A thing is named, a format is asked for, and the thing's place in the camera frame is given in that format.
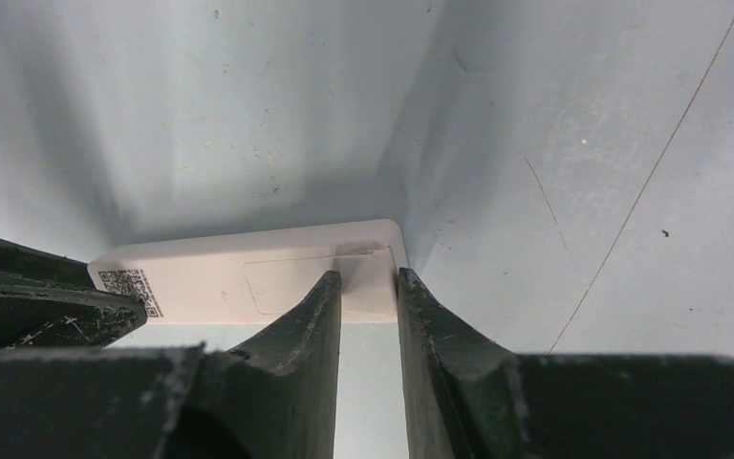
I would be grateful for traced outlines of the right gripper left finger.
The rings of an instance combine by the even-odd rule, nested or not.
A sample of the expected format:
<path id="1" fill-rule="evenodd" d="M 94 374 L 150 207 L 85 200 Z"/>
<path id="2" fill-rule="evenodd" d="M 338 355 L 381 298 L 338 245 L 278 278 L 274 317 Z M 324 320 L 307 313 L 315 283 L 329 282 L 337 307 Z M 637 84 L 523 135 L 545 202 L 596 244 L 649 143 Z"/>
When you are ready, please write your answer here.
<path id="1" fill-rule="evenodd" d="M 0 458 L 331 457 L 341 287 L 226 351 L 0 351 Z"/>

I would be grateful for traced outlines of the white remote control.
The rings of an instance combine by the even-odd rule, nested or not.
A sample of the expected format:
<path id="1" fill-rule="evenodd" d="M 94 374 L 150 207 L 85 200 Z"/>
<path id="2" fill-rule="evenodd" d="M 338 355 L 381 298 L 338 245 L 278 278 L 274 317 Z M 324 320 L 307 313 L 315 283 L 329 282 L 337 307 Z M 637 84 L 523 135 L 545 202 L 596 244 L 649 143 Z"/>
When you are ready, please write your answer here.
<path id="1" fill-rule="evenodd" d="M 257 311 L 244 263 L 381 248 L 391 250 L 396 277 L 408 260 L 401 229 L 388 219 L 126 245 L 87 270 L 98 289 L 140 300 L 154 323 L 269 324 L 280 316 Z"/>

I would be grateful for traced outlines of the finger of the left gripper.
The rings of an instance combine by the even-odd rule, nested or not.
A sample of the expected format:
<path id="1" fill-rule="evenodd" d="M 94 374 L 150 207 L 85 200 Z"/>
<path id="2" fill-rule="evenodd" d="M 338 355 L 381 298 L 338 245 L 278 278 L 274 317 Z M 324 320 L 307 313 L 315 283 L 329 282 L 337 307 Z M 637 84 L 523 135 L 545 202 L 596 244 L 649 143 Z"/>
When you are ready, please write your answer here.
<path id="1" fill-rule="evenodd" d="M 0 350 L 105 347 L 146 321 L 132 296 L 0 271 Z"/>
<path id="2" fill-rule="evenodd" d="M 0 272 L 93 289 L 87 264 L 0 239 Z"/>

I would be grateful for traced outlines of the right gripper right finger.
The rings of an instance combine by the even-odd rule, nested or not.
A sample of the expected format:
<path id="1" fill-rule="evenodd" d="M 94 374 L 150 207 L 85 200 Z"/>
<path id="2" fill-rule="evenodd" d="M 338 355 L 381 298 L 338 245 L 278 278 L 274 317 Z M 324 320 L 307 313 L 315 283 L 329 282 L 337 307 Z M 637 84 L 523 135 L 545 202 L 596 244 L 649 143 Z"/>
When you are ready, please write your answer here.
<path id="1" fill-rule="evenodd" d="M 516 354 L 398 274 L 413 458 L 734 458 L 734 359 Z"/>

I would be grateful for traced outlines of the white battery cover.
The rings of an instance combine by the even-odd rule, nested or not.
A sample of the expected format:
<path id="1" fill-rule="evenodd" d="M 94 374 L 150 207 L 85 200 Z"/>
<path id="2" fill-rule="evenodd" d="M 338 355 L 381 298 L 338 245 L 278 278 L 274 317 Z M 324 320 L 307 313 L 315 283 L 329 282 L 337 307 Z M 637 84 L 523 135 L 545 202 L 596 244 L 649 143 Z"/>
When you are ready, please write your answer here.
<path id="1" fill-rule="evenodd" d="M 397 320 L 396 265 L 389 248 L 243 264 L 255 307 L 265 316 L 285 314 L 328 271 L 340 275 L 345 322 Z"/>

